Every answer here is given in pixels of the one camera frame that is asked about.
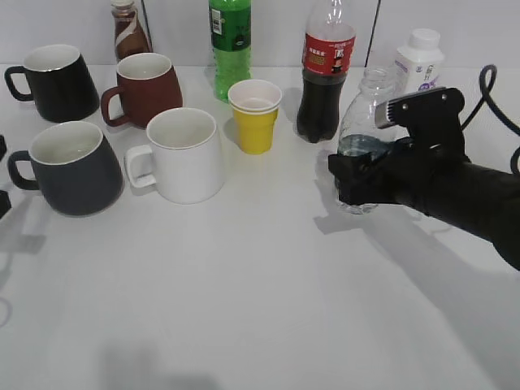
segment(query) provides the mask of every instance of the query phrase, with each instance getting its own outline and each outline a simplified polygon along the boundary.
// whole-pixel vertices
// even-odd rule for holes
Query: plastic bottle
[[[395,74],[388,69],[367,68],[360,93],[354,98],[341,122],[338,154],[357,157],[370,154],[372,160],[388,151],[389,143],[396,136],[396,128],[378,129],[375,126],[375,108],[386,102],[394,93]],[[377,205],[366,204],[341,207],[351,214],[370,213]]]
[[[149,53],[150,44],[141,27],[133,0],[111,0],[115,21],[115,57],[118,61],[132,54]]]
[[[210,29],[215,96],[227,102],[228,90],[251,78],[251,0],[210,0]]]
[[[356,38],[347,1],[318,0],[307,22],[297,130],[312,143],[332,139],[340,122],[341,90]]]
[[[408,44],[397,49],[397,96],[436,87],[444,61],[439,42],[437,31],[417,28]]]

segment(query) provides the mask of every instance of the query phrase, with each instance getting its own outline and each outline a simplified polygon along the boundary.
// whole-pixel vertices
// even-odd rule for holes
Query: dark gray mug
[[[36,180],[27,180],[16,163],[30,161]],[[114,203],[123,175],[114,150],[101,129],[87,122],[66,122],[40,133],[29,150],[7,161],[9,176],[20,189],[41,190],[56,211],[91,215]]]

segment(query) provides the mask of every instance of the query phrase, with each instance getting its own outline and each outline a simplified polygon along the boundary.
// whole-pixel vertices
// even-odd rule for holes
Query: green liquid
[[[251,7],[251,0],[210,0],[212,9],[222,11],[243,11]],[[214,48],[216,76],[215,96],[223,102],[228,101],[228,90],[237,82],[251,78],[251,46],[238,51],[224,51]]]

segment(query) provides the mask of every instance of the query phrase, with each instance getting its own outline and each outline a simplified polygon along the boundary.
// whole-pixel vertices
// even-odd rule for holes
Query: paper cup
[[[227,93],[231,105],[247,112],[265,112],[280,106],[282,90],[265,80],[244,80]]]
[[[233,107],[239,145],[244,153],[263,154],[271,149],[278,109],[275,107],[267,112],[247,112]]]

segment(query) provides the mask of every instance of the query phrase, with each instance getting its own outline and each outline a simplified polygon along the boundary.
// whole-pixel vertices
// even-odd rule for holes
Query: yellow paper cup
[[[262,113],[233,107],[233,116],[238,126],[239,145],[244,153],[262,154],[271,149],[278,107]]]

